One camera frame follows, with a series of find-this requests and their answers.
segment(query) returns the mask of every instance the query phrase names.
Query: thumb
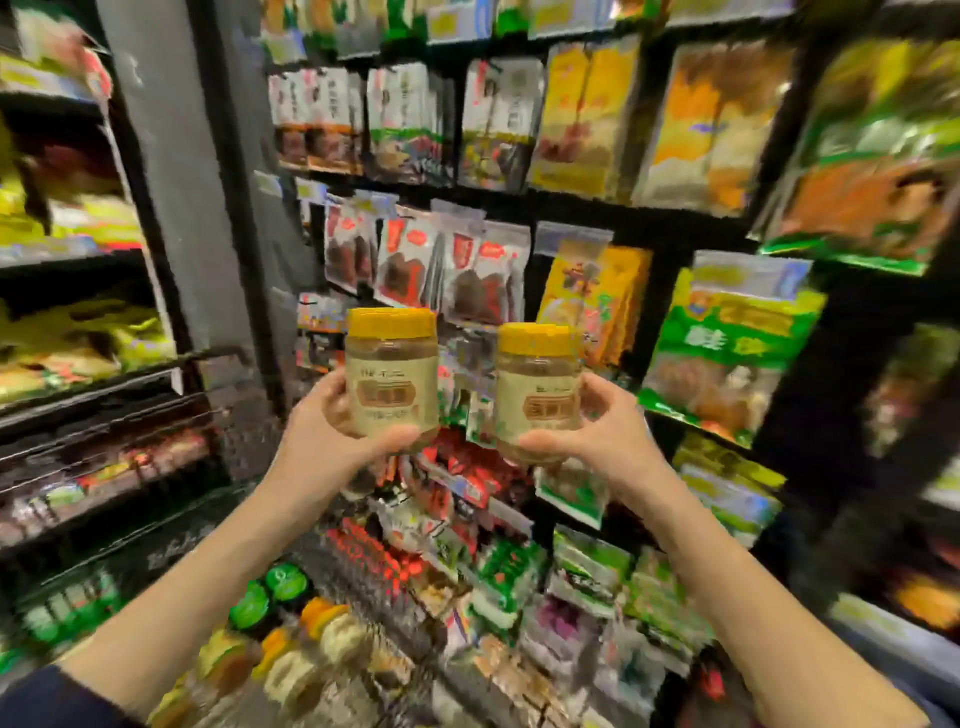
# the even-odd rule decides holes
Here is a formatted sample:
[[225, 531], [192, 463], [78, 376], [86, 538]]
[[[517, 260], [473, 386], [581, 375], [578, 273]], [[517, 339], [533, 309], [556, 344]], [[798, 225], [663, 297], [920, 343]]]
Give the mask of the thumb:
[[583, 459], [582, 429], [534, 429], [520, 435], [516, 444], [532, 452], [566, 455]]
[[373, 437], [361, 440], [360, 458], [364, 464], [378, 457], [392, 455], [405, 450], [420, 437], [420, 428], [416, 425], [392, 425]]

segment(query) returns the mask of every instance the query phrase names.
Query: right hand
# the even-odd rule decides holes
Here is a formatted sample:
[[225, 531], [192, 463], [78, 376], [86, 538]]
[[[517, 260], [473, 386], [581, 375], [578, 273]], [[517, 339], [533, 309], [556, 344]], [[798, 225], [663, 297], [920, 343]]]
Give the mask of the right hand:
[[535, 429], [522, 435], [517, 445], [582, 460], [617, 490], [636, 492], [651, 471], [669, 470], [634, 395], [593, 372], [581, 374], [580, 392], [582, 408], [599, 412], [598, 420], [583, 420], [580, 429]]

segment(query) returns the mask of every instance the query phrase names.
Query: navy blue sleeve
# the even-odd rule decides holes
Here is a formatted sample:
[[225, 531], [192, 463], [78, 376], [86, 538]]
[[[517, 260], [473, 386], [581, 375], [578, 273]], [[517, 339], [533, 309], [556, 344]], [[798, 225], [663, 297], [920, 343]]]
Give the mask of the navy blue sleeve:
[[57, 667], [44, 667], [0, 697], [0, 726], [141, 728], [140, 723]]

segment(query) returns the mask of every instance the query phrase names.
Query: hand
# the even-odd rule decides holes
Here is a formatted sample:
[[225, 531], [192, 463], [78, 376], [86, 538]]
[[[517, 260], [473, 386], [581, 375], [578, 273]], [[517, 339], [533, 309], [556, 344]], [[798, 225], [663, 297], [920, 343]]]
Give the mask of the hand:
[[593, 372], [580, 376], [582, 408], [596, 411], [595, 422], [580, 429], [532, 430], [517, 441], [533, 452], [560, 453], [584, 461], [616, 490], [641, 492], [656, 471], [670, 466], [657, 447], [636, 397]]
[[347, 372], [321, 379], [290, 415], [270, 471], [256, 489], [262, 502], [282, 504], [300, 532], [353, 477], [378, 457], [410, 447], [420, 436], [415, 425], [394, 425], [376, 437], [351, 437]]

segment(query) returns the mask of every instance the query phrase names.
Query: left hand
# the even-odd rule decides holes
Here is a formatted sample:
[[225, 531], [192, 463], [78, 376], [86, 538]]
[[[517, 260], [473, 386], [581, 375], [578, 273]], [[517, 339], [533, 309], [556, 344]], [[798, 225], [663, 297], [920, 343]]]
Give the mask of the left hand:
[[282, 507], [298, 534], [317, 521], [331, 499], [378, 457], [410, 447], [415, 425], [394, 425], [376, 437], [350, 432], [347, 372], [321, 379], [290, 415], [270, 471], [256, 489], [261, 502]]

